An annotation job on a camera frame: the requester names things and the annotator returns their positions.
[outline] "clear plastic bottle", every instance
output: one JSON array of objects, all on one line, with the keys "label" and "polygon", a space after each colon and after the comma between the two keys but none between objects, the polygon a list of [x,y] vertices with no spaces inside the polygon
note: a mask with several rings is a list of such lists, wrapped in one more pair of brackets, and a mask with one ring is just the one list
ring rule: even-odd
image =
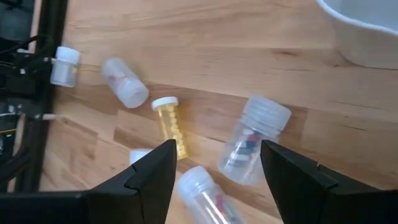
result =
[{"label": "clear plastic bottle", "polygon": [[261,179],[261,141],[278,142],[279,134],[285,128],[290,115],[289,109],[265,99],[252,96],[243,110],[240,121],[226,143],[224,156],[218,168],[229,179],[245,185],[252,185]]},{"label": "clear plastic bottle", "polygon": [[242,224],[241,214],[202,166],[178,180],[178,194],[190,209],[196,224]]},{"label": "clear plastic bottle", "polygon": [[58,47],[52,67],[50,82],[54,85],[74,87],[80,52],[69,47]]},{"label": "clear plastic bottle", "polygon": [[148,99],[148,89],[122,59],[107,60],[103,65],[102,74],[126,107],[136,108]]},{"label": "clear plastic bottle", "polygon": [[177,160],[188,157],[188,149],[179,125],[178,98],[168,96],[154,100],[152,109],[159,117],[163,139],[175,139],[177,142]]}]

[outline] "wooden surface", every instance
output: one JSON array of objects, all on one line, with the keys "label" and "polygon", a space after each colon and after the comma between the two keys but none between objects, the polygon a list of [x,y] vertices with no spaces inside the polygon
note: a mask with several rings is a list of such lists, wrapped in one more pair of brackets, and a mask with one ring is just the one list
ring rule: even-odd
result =
[{"label": "wooden surface", "polygon": [[[216,168],[251,94],[289,107],[280,143],[381,189],[398,188],[398,71],[353,65],[333,48],[314,0],[70,0],[65,44],[82,52],[75,88],[59,88],[42,190],[93,187],[128,165],[129,150],[161,143],[150,102],[177,96],[192,157],[248,223],[282,223],[262,180],[229,181]],[[102,79],[121,57],[150,98],[125,108]],[[192,223],[173,194],[167,223]]]}]

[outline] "white plastic lid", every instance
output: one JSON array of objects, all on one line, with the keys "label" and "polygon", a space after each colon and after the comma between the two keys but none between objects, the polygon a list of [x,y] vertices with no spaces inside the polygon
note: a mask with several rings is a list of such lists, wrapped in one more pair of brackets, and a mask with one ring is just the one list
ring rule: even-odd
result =
[{"label": "white plastic lid", "polygon": [[178,104],[178,98],[175,96],[166,96],[163,98],[159,98],[157,100],[154,100],[152,102],[152,109],[154,110],[156,107],[161,106],[161,105],[166,105],[169,103],[176,103]]},{"label": "white plastic lid", "polygon": [[252,96],[243,109],[244,119],[258,122],[258,126],[266,125],[278,131],[282,131],[292,112],[286,107],[261,96]]},{"label": "white plastic lid", "polygon": [[135,149],[130,151],[130,165],[140,160],[146,154],[150,153],[151,149]]},{"label": "white plastic lid", "polygon": [[149,90],[140,80],[129,78],[118,85],[116,94],[125,106],[136,108],[148,99]]},{"label": "white plastic lid", "polygon": [[77,65],[80,59],[80,52],[69,47],[57,47],[55,57],[58,60],[63,60]]},{"label": "white plastic lid", "polygon": [[194,196],[214,185],[215,183],[206,169],[202,166],[197,166],[186,171],[180,177],[177,183],[177,190],[180,197],[189,202]]}]

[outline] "white bowl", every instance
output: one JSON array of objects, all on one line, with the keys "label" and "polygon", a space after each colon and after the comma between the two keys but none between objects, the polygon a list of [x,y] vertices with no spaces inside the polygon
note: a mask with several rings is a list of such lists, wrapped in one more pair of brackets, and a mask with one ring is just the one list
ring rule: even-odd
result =
[{"label": "white bowl", "polygon": [[337,48],[365,67],[398,69],[398,0],[317,0]]}]

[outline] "wooden table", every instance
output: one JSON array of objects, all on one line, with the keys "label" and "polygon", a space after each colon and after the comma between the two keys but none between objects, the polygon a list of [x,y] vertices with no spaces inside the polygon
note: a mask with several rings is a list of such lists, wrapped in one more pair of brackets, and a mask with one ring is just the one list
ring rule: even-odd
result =
[{"label": "wooden table", "polygon": [[[347,62],[314,0],[70,0],[65,44],[82,52],[75,88],[59,88],[42,190],[87,189],[162,142],[153,99],[177,96],[191,158],[248,223],[282,223],[265,180],[222,176],[216,163],[251,94],[293,112],[280,143],[381,189],[398,188],[398,71]],[[129,110],[100,74],[121,57],[150,98]],[[173,194],[167,223],[192,223]]]}]

